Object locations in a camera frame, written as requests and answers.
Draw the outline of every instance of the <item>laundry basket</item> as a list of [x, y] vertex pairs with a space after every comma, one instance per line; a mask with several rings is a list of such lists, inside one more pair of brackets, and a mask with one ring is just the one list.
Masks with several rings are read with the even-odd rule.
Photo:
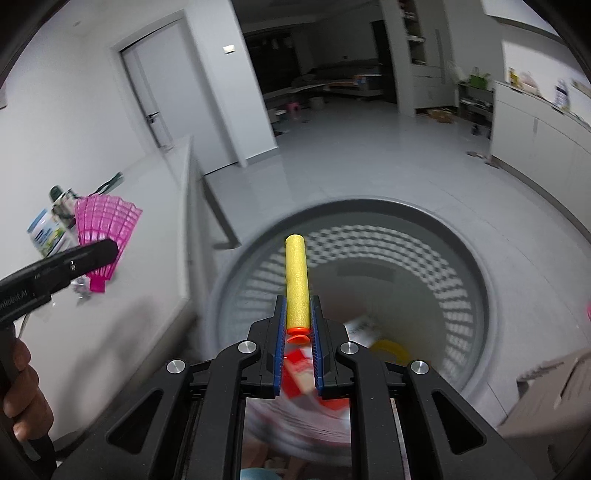
[[[310, 293], [324, 316], [370, 318], [381, 337], [434, 367], [465, 397], [492, 355], [491, 284], [474, 251], [450, 227], [414, 206], [346, 199], [297, 212], [263, 231], [218, 279], [199, 341], [212, 358], [272, 316], [285, 292], [285, 238], [306, 239]], [[348, 411], [327, 414], [305, 399], [249, 400], [247, 428], [289, 455], [346, 464]]]

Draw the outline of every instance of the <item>yellow foam dart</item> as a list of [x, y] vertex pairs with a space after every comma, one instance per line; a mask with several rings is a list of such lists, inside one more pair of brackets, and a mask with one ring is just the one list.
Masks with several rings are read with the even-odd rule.
[[306, 244], [301, 235], [291, 235], [285, 240], [285, 280], [287, 341], [301, 345], [310, 343], [310, 291]]

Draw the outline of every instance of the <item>basket rim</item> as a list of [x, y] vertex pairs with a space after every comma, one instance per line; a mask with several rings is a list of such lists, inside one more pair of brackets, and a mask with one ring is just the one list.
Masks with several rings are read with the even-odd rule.
[[[346, 206], [352, 208], [349, 210], [343, 209]], [[367, 208], [368, 206], [377, 207], [378, 209], [369, 209]], [[409, 220], [409, 218], [413, 218], [413, 220], [420, 219], [421, 222], [409, 221], [438, 235], [466, 263], [468, 270], [478, 285], [484, 304], [485, 319], [487, 320], [485, 322], [484, 340], [478, 361], [470, 378], [460, 390], [461, 395], [465, 399], [475, 399], [480, 388], [484, 386], [491, 363], [495, 358], [498, 346], [497, 338], [500, 330], [495, 287], [488, 267], [472, 242], [454, 226], [450, 225], [448, 221], [423, 207], [392, 198], [355, 196], [322, 200], [302, 206], [297, 210], [282, 215], [278, 219], [267, 222], [263, 228], [259, 229], [258, 233], [252, 235], [238, 249], [237, 254], [221, 269], [207, 301], [205, 317], [199, 323], [200, 350], [208, 359], [214, 358], [221, 350], [221, 346], [217, 342], [217, 318], [220, 312], [222, 294], [234, 274], [241, 267], [244, 258], [247, 258], [250, 253], [265, 245], [276, 234], [288, 229], [293, 223], [310, 220], [316, 216], [334, 215], [337, 213], [346, 213], [347, 211], [386, 213], [406, 220]]]

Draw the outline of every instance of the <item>triangular cutout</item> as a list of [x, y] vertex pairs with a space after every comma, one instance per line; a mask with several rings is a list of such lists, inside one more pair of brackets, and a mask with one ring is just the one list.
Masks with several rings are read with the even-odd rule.
[[152, 392], [107, 437], [107, 442], [132, 455], [142, 451], [150, 425], [164, 395], [162, 390]]
[[460, 413], [442, 392], [434, 392], [433, 400], [453, 453], [461, 455], [468, 450], [484, 445], [484, 435]]

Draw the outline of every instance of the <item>pink plastic fan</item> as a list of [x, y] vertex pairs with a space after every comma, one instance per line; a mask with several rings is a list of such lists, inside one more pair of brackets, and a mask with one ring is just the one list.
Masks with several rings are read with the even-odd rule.
[[95, 195], [78, 200], [74, 212], [80, 245], [110, 238], [119, 247], [119, 255], [111, 265], [88, 274], [90, 290], [104, 293], [105, 282], [113, 276], [142, 210], [119, 197]]

